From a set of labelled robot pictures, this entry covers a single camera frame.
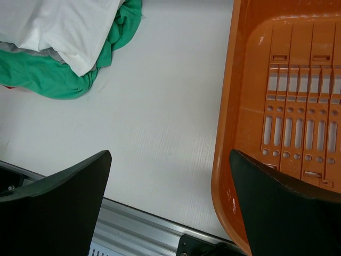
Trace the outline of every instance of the gray cloth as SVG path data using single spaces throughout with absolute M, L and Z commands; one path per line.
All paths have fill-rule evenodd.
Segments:
M 47 48 L 47 49 L 41 50 L 40 52 L 36 52 L 33 50 L 18 48 L 15 44 L 12 44 L 12 43 L 0 42 L 0 50 L 3 50 L 5 52 L 11 52 L 11 53 L 24 52 L 31 56 L 40 56 L 40 57 L 51 56 L 52 59 L 58 61 L 61 64 L 65 64 L 65 61 L 62 59 L 62 57 L 60 57 L 59 53 L 57 53 L 53 48 Z

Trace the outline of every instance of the white table surface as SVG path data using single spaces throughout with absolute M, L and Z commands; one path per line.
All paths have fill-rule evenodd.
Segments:
M 109 149 L 105 197 L 227 237 L 210 179 L 232 6 L 145 0 L 133 40 L 77 100 L 0 86 L 0 159 L 50 175 Z

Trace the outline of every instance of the black bracket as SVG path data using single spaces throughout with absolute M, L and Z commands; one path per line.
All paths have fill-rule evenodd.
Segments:
M 183 235 L 179 240 L 176 256 L 240 256 L 237 246 L 225 242 L 212 244 L 196 237 Z

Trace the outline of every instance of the pile of clothes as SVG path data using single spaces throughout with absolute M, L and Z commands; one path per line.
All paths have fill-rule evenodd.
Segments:
M 0 0 L 0 84 L 83 95 L 133 38 L 141 8 L 141 0 Z

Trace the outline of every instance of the orange plastic basket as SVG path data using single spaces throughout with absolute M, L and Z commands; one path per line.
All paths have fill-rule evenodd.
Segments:
M 212 198 L 248 254 L 230 150 L 341 193 L 340 101 L 341 2 L 234 1 Z

